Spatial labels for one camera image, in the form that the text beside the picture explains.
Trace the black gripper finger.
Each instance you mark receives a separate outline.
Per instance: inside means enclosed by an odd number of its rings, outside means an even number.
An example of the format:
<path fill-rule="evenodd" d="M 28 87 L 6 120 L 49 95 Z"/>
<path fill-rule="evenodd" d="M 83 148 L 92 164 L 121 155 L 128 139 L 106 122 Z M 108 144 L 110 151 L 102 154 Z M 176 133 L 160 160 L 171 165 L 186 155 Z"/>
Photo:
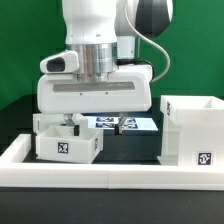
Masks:
<path fill-rule="evenodd" d="M 128 117 L 128 113 L 127 112 L 121 112 L 119 113 L 119 119 L 118 119 L 118 123 L 115 124 L 115 128 L 114 128 L 114 133 L 115 135 L 121 135 L 122 134 L 122 127 Z"/>
<path fill-rule="evenodd" d="M 72 114 L 64 114 L 63 117 L 64 117 L 66 124 L 73 128 L 74 135 L 78 136 L 80 134 L 80 129 L 79 129 L 79 126 L 76 125 L 75 122 L 73 121 L 73 119 L 72 119 L 73 115 Z"/>

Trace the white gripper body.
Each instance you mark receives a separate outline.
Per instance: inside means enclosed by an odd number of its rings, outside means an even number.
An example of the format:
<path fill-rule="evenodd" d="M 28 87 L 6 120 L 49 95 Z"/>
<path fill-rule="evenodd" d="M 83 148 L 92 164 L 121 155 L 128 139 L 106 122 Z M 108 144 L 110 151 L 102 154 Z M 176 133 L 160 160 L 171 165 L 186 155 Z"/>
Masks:
<path fill-rule="evenodd" d="M 151 105 L 150 65 L 126 65 L 105 82 L 80 82 L 75 74 L 44 75 L 38 82 L 43 114 L 147 111 Z"/>

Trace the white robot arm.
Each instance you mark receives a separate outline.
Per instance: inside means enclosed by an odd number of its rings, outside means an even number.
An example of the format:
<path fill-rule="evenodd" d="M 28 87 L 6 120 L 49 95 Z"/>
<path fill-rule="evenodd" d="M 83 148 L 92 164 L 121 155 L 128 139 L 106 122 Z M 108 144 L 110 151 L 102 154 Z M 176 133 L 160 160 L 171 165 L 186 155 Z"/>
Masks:
<path fill-rule="evenodd" d="M 62 0 L 66 49 L 40 63 L 38 108 L 44 114 L 146 111 L 153 67 L 119 58 L 120 36 L 149 42 L 171 23 L 172 0 Z"/>

